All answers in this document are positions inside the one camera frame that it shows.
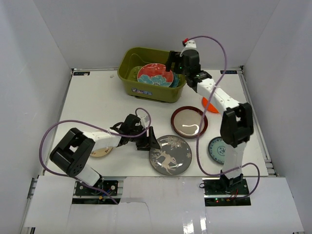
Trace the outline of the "teal scalloped plate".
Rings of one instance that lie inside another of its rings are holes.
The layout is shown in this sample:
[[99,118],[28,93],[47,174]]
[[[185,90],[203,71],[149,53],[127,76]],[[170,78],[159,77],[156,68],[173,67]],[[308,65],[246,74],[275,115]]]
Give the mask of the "teal scalloped plate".
[[[131,80],[131,81],[137,81],[137,74],[140,70],[142,66],[137,66],[135,68],[133,68],[130,72],[129,72],[129,75],[128,75],[128,79]],[[179,83],[180,83],[180,77],[178,74],[174,73],[173,72],[173,75],[174,75],[174,81],[173,83],[169,86],[170,88],[176,88],[179,86]]]

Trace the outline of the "grey plate with deer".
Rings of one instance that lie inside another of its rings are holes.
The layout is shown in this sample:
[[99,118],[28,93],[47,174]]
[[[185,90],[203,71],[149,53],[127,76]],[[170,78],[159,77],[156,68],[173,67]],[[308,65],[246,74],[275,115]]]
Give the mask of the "grey plate with deer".
[[157,139],[159,149],[151,149],[151,166],[164,176],[179,176],[187,171],[192,162],[190,145],[182,138],[165,135]]

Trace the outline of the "red plate with teal flower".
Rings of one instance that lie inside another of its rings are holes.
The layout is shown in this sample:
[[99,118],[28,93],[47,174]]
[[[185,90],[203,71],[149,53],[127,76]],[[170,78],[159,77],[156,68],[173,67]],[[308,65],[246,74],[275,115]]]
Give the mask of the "red plate with teal flower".
[[140,68],[137,81],[144,84],[169,87],[174,81],[172,71],[167,72],[161,63],[150,63]]

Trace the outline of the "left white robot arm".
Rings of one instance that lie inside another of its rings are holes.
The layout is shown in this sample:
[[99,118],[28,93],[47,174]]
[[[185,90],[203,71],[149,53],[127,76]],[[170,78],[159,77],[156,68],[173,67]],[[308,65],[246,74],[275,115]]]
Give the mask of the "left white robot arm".
[[94,195],[103,189],[102,176],[87,164],[93,151],[116,148],[134,142],[138,151],[160,149],[149,117],[129,114],[123,122],[110,127],[110,131],[82,132],[70,129],[49,155],[49,159],[68,177],[86,184]]

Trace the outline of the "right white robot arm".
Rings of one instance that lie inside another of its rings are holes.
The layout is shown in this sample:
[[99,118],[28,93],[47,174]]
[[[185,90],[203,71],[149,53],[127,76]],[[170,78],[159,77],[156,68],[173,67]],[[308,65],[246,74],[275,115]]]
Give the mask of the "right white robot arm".
[[220,136],[226,144],[226,150],[220,171],[220,188],[223,193],[232,194],[243,179],[243,154],[254,133],[251,105],[240,103],[223,91],[212,76],[201,69],[199,53],[195,49],[170,51],[165,65],[166,71],[183,74],[187,85],[209,100],[222,115]]

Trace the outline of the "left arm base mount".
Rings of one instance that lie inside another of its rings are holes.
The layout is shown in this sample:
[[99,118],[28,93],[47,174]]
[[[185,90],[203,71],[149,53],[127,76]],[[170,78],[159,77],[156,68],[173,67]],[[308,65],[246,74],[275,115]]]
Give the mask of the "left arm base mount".
[[101,180],[97,185],[98,189],[84,186],[81,182],[76,182],[73,193],[73,204],[85,205],[117,205],[120,203],[118,191],[119,182],[117,180]]

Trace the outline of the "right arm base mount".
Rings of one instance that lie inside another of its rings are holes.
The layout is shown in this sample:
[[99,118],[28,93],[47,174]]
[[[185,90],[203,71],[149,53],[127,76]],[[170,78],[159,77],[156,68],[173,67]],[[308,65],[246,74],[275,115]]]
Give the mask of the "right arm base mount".
[[251,206],[251,199],[245,197],[249,194],[246,179],[230,188],[226,188],[220,179],[204,179],[199,188],[204,191],[206,207]]

